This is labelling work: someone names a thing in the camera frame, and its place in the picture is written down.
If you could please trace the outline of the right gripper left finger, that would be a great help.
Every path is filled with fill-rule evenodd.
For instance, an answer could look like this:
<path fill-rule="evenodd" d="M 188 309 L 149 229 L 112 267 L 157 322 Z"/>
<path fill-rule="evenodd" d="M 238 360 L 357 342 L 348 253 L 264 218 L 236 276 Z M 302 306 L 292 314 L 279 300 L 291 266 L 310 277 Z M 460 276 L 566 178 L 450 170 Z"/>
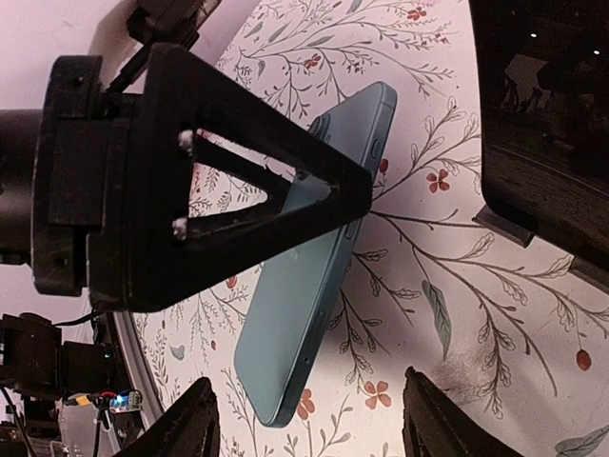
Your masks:
<path fill-rule="evenodd" d="M 135 442 L 116 457 L 218 457 L 217 396 L 206 377 L 194 382 Z"/>

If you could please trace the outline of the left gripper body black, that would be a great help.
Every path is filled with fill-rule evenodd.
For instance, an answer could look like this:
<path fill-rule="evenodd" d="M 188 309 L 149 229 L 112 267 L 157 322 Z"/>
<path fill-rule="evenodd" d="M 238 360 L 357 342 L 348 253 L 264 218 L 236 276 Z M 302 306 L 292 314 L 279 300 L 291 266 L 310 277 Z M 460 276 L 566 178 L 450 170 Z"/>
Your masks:
<path fill-rule="evenodd" d="M 1 262 L 41 294 L 79 296 L 102 229 L 110 133 L 135 98 L 107 92 L 100 55 L 61 56 L 40 109 L 1 112 Z"/>

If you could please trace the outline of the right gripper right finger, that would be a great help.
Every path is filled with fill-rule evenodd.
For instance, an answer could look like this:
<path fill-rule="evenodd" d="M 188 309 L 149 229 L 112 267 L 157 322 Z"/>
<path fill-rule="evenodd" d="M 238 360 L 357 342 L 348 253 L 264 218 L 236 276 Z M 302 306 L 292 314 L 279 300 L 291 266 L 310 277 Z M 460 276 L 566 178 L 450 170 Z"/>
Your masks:
<path fill-rule="evenodd" d="M 517 456 L 480 427 L 422 372 L 410 367 L 403 389 L 403 446 L 407 456 Z"/>

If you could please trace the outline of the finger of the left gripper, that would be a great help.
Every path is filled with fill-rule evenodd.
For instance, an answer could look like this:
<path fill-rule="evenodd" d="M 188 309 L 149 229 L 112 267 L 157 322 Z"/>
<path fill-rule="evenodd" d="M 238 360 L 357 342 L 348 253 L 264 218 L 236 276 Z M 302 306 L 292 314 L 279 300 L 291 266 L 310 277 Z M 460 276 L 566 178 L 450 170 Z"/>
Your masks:
<path fill-rule="evenodd" d="M 102 310 L 171 307 L 370 209 L 362 165 L 181 47 L 152 47 L 130 119 L 88 240 Z"/>

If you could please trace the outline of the teal phone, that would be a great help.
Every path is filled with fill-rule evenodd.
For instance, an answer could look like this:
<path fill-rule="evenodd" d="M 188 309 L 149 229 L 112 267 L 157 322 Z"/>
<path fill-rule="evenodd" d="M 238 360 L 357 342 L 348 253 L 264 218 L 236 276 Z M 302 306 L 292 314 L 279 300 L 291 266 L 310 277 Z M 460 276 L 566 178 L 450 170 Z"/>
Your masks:
<path fill-rule="evenodd" d="M 318 116 L 309 131 L 374 177 L 397 100 L 393 88 L 374 82 Z M 234 367 L 265 427 L 285 427 L 299 405 L 360 226 L 354 221 L 263 264 Z"/>

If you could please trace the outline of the black round folding stand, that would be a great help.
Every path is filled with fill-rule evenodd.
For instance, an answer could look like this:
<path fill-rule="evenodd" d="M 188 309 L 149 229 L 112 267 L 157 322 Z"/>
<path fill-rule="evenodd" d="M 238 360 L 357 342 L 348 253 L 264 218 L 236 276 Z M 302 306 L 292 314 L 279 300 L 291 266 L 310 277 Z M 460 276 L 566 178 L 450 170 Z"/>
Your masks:
<path fill-rule="evenodd" d="M 535 234 L 519 225 L 499 216 L 488 206 L 484 206 L 472 219 L 480 226 L 491 229 L 509 241 L 527 248 L 535 237 Z M 602 270 L 590 262 L 575 256 L 568 268 L 568 272 L 578 277 L 589 285 L 608 292 L 608 272 Z"/>

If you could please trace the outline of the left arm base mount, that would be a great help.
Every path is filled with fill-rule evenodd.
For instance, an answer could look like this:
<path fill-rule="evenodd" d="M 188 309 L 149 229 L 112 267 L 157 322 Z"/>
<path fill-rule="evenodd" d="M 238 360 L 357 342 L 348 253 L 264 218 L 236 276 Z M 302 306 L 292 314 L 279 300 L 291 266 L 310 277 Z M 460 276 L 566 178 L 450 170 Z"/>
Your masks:
<path fill-rule="evenodd" d="M 65 341 L 62 330 L 42 316 L 3 315 L 1 385 L 48 401 L 131 388 L 113 324 L 104 318 L 97 327 L 97 342 Z"/>

